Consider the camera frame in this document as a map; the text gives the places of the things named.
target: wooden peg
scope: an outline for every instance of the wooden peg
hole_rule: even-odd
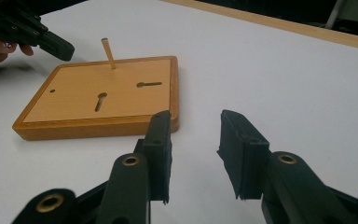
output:
[[[105,49],[110,66],[112,67],[112,69],[115,69],[116,64],[115,60],[113,59],[112,51],[110,50],[109,40],[107,38],[103,38],[101,41],[103,42],[103,48]]]

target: white table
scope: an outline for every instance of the white table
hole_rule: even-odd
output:
[[[152,203],[152,223],[265,223],[260,201],[235,200],[216,153],[223,109],[246,116],[271,151],[297,154],[358,196],[358,49],[156,0],[92,0],[42,22],[76,47],[71,63],[105,61],[103,37],[117,59],[177,56],[171,199]],[[11,125],[61,63],[40,49],[0,63],[0,223],[45,190],[103,183],[143,138],[22,140]]]

